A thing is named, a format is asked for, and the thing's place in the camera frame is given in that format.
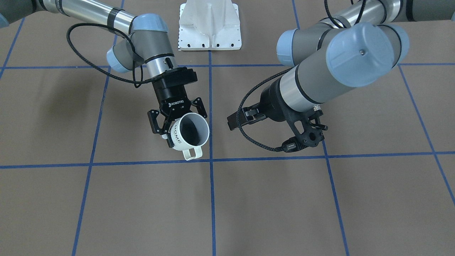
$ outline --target mug handle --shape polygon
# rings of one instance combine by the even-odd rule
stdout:
[[[202,148],[201,146],[194,147],[195,156],[191,156],[191,152],[189,149],[183,150],[183,156],[185,157],[186,161],[197,159],[202,156]]]

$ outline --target light blue joint cap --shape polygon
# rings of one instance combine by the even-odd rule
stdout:
[[[4,28],[9,26],[10,23],[7,21],[7,19],[0,13],[0,28]]]
[[[128,71],[131,71],[131,70],[128,70],[127,68],[125,68],[120,63],[120,61],[118,61],[117,57],[115,57],[113,48],[114,47],[111,47],[106,53],[107,63],[109,63],[109,65],[112,67],[113,70],[115,70],[119,73],[126,73]]]
[[[132,30],[154,30],[169,32],[166,22],[154,13],[146,13],[139,15],[133,20]]]
[[[278,39],[277,43],[278,60],[281,64],[289,67],[295,66],[292,58],[292,41],[296,30],[297,29],[293,29],[284,32]]]
[[[408,33],[406,33],[406,31],[400,26],[393,25],[393,24],[387,24],[386,26],[395,30],[395,32],[398,34],[399,39],[401,41],[401,54],[400,54],[398,62],[397,62],[397,64],[398,64],[406,57],[406,55],[408,55],[409,46],[410,46],[409,36],[408,36]]]
[[[386,34],[371,23],[359,23],[329,43],[326,62],[332,76],[349,87],[362,87],[387,74],[394,50]]]

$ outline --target white metal stand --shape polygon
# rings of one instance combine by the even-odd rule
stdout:
[[[239,50],[238,5],[231,0],[187,0],[180,6],[179,50]]]

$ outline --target black cable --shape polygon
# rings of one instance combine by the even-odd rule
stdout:
[[[325,12],[327,13],[327,16],[329,17],[330,21],[335,26],[337,26],[338,28],[346,28],[346,26],[344,24],[343,24],[343,26],[338,25],[338,22],[336,22],[336,20],[332,17],[332,15],[330,14],[329,5],[327,4],[327,0],[324,0],[324,7],[325,7]]]
[[[238,129],[240,130],[240,133],[247,139],[249,140],[251,143],[263,148],[263,149],[266,149],[266,150],[269,150],[269,151],[274,151],[274,152],[280,152],[280,151],[283,151],[283,148],[282,147],[277,147],[277,148],[272,148],[272,147],[269,147],[269,146],[266,146],[262,143],[259,143],[257,141],[255,141],[254,139],[252,139],[251,137],[249,137],[245,131],[243,130],[242,126],[240,125],[240,112],[242,111],[242,108],[243,108],[243,104],[245,103],[245,101],[247,100],[247,98],[251,95],[251,93],[253,93],[256,89],[258,89],[259,87],[261,87],[263,84],[267,83],[268,81],[276,78],[276,77],[279,77],[285,73],[287,73],[289,70],[293,69],[292,68],[289,68],[289,69],[286,69],[284,71],[281,71],[280,73],[278,74],[275,74],[267,79],[265,79],[264,81],[260,82],[259,84],[257,84],[255,87],[253,87],[246,95],[245,97],[243,97],[242,101],[240,102],[240,106],[238,106],[238,109],[237,109],[237,114],[235,116],[235,121],[237,122],[237,127]]]
[[[359,11],[359,16],[357,16],[357,20],[355,21],[354,25],[358,24],[360,22],[360,19],[362,18],[362,15],[364,14],[366,4],[367,4],[367,0],[363,0],[362,6],[360,7],[360,11]]]
[[[97,23],[78,23],[78,24],[74,24],[72,25],[68,31],[66,32],[66,40],[68,41],[68,44],[70,45],[71,49],[76,53],[76,55],[78,55],[81,60],[83,60],[85,63],[87,63],[88,65],[90,65],[91,67],[95,68],[96,70],[98,70],[99,72],[109,76],[109,77],[112,77],[114,79],[117,79],[119,81],[122,81],[122,82],[127,82],[127,83],[132,83],[134,84],[134,87],[138,88],[140,87],[142,84],[145,84],[145,83],[150,83],[150,82],[154,82],[156,81],[157,79],[159,79],[158,77],[155,77],[155,78],[149,78],[145,81],[143,81],[143,69],[142,69],[142,66],[141,66],[141,81],[136,81],[135,79],[135,73],[133,73],[133,79],[134,80],[128,80],[128,79],[125,79],[125,78],[121,78],[121,77],[118,77],[118,76],[115,76],[115,75],[112,75],[111,73],[109,72],[106,72],[104,71],[103,69],[101,69],[100,67],[98,67],[97,65],[93,64],[92,62],[90,62],[89,60],[87,60],[84,56],[82,56],[82,54],[76,50],[76,48],[74,47],[73,43],[71,42],[71,39],[70,39],[70,34],[71,32],[73,31],[73,29],[77,28],[77,27],[81,27],[81,26],[96,26],[96,27],[103,27],[103,28],[107,28],[107,29],[112,29],[114,30],[115,32],[119,33],[122,37],[124,37],[128,43],[131,45],[131,50],[135,53],[136,49],[134,48],[134,45],[133,45],[133,42],[131,41],[131,39],[128,37],[127,34],[123,33],[122,31],[120,31],[119,29],[116,29],[114,27],[111,27],[111,26],[107,26],[107,25],[103,25],[103,24],[97,24]]]

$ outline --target white mug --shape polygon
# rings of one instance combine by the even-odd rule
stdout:
[[[209,132],[207,121],[201,115],[186,113],[171,127],[173,149],[182,151],[186,161],[199,158],[202,156],[201,147],[207,142]],[[194,149],[194,156],[191,156],[190,149]]]

